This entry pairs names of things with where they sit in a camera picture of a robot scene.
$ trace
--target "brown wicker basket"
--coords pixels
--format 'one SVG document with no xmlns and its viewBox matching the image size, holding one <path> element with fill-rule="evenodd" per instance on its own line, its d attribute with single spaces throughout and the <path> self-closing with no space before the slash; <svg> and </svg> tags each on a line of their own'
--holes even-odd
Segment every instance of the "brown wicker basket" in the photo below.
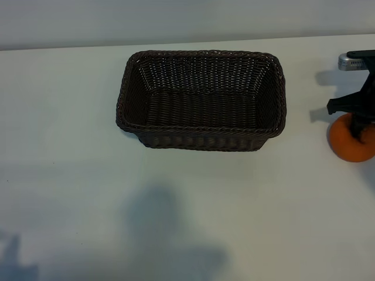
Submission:
<svg viewBox="0 0 375 281">
<path fill-rule="evenodd" d="M 117 125 L 150 148 L 258 150 L 285 126 L 285 79 L 266 53 L 139 52 L 116 113 Z"/>
</svg>

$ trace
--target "wicker basket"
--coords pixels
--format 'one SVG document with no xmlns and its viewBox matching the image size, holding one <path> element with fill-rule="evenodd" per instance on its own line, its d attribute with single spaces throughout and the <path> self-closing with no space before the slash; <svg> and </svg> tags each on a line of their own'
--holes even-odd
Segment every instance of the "wicker basket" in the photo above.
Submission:
<svg viewBox="0 0 375 281">
<path fill-rule="evenodd" d="M 285 126 L 276 57 L 232 51 L 146 51 L 128 61 L 116 123 L 150 148 L 254 151 Z"/>
</svg>

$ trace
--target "white table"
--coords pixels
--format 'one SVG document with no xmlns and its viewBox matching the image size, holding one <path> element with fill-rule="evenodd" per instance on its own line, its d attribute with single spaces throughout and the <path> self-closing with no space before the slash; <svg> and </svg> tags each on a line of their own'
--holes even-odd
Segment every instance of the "white table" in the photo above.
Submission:
<svg viewBox="0 0 375 281">
<path fill-rule="evenodd" d="M 258 152 L 144 147 L 115 106 L 148 49 L 276 55 L 285 130 Z M 0 52 L 0 269 L 15 270 L 19 237 L 32 281 L 374 280 L 375 161 L 344 162 L 326 140 L 328 99 L 367 76 L 338 55 L 360 49 L 375 36 Z"/>
</svg>

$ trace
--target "white wall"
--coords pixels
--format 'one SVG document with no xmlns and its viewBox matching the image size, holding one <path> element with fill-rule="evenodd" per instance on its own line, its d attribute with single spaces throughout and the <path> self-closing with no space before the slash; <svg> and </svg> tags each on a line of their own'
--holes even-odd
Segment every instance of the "white wall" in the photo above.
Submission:
<svg viewBox="0 0 375 281">
<path fill-rule="evenodd" d="M 0 0 L 0 49 L 375 32 L 373 0 Z"/>
</svg>

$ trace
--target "orange fruit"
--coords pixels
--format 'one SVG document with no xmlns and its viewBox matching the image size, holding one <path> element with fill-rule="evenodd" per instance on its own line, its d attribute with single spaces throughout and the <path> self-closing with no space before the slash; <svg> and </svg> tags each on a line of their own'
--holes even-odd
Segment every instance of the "orange fruit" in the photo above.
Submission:
<svg viewBox="0 0 375 281">
<path fill-rule="evenodd" d="M 352 114 L 344 114 L 330 127 L 329 142 L 332 150 L 343 160 L 362 162 L 375 156 L 375 125 L 365 128 L 360 138 L 350 133 Z"/>
</svg>

